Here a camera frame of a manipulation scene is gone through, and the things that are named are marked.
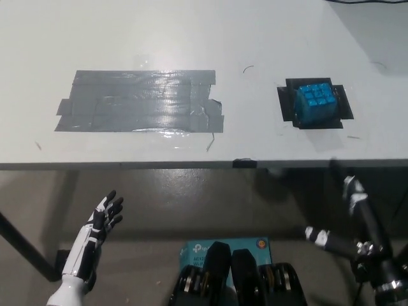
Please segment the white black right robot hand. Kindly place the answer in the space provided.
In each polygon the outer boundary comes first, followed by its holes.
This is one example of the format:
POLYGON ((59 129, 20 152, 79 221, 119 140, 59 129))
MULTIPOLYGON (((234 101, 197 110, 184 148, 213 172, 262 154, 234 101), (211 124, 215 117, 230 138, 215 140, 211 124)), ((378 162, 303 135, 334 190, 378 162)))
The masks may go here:
POLYGON ((356 175, 338 160, 330 160, 329 170, 342 192, 342 201, 354 227, 354 238, 350 240, 327 229, 307 226, 306 240, 348 259, 356 281, 369 282, 376 293, 406 288, 407 272, 393 255, 390 238, 368 192, 356 175))

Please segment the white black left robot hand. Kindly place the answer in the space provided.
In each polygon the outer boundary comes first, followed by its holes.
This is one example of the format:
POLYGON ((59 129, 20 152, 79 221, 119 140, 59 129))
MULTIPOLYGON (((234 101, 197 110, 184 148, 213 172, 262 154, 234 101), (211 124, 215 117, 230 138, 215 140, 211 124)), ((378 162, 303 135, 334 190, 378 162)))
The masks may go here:
POLYGON ((62 275, 78 277, 87 282, 96 272, 101 246, 109 232, 123 219, 121 212, 124 198, 116 197, 113 190, 92 211, 81 227, 69 252, 62 275))

